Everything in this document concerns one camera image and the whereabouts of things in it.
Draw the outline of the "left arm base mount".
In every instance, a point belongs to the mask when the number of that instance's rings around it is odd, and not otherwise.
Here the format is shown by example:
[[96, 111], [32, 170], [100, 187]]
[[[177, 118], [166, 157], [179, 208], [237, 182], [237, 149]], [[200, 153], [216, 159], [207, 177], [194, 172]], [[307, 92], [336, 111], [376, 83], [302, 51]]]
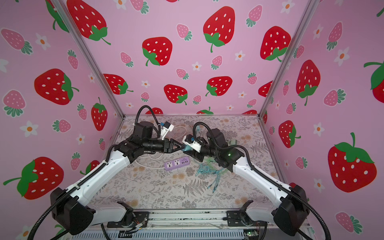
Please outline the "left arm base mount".
[[128, 230], [137, 230], [146, 228], [150, 212], [134, 211], [127, 213], [119, 222], [108, 222], [107, 228], [124, 228]]

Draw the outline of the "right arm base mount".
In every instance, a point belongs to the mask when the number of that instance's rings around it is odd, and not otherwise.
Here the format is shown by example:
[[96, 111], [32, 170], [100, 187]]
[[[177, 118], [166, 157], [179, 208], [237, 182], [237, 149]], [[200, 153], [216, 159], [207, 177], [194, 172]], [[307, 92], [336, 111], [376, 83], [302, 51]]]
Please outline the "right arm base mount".
[[264, 226], [267, 224], [267, 222], [254, 221], [246, 213], [248, 206], [253, 202], [253, 200], [248, 200], [239, 210], [227, 211], [226, 216], [223, 217], [223, 220], [227, 221], [229, 227]]

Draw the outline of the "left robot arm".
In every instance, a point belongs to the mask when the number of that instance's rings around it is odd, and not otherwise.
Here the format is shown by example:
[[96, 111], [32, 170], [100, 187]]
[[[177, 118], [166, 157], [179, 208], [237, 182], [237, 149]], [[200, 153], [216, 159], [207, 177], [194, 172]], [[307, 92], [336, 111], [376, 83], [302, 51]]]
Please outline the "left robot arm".
[[117, 173], [132, 164], [144, 154], [172, 154], [185, 149], [185, 144], [166, 135], [173, 130], [173, 125], [155, 121], [139, 122], [136, 118], [133, 133], [119, 144], [111, 145], [106, 159], [95, 169], [67, 189], [57, 188], [52, 192], [51, 206], [39, 217], [28, 236], [34, 239], [38, 228], [49, 214], [65, 228], [63, 234], [77, 235], [91, 225], [100, 224], [106, 212], [96, 207], [88, 207], [94, 195]]

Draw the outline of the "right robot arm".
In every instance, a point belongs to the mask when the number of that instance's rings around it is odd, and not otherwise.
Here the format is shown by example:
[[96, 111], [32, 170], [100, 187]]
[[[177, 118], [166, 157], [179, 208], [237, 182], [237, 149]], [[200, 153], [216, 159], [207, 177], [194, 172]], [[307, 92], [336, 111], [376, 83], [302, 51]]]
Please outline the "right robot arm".
[[193, 126], [193, 133], [185, 136], [183, 143], [192, 149], [191, 156], [196, 160], [202, 161], [205, 157], [214, 158], [220, 167], [247, 180], [271, 201], [274, 206], [266, 215], [246, 210], [246, 215], [252, 221], [274, 223], [285, 234], [289, 236], [300, 234], [308, 240], [310, 237], [300, 228], [309, 214], [313, 214], [323, 228], [326, 239], [332, 238], [325, 220], [308, 203], [303, 188], [300, 186], [292, 188], [254, 166], [248, 150], [240, 145], [229, 146], [220, 130], [211, 129], [207, 124], [197, 122]]

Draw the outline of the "teal charger plug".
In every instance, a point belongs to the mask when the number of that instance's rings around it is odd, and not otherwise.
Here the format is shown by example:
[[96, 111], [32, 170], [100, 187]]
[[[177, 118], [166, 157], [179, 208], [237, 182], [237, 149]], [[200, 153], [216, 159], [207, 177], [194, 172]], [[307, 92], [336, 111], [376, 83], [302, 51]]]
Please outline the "teal charger plug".
[[189, 145], [186, 145], [185, 148], [183, 149], [183, 152], [187, 152], [187, 151], [193, 151], [194, 149], [189, 146]]

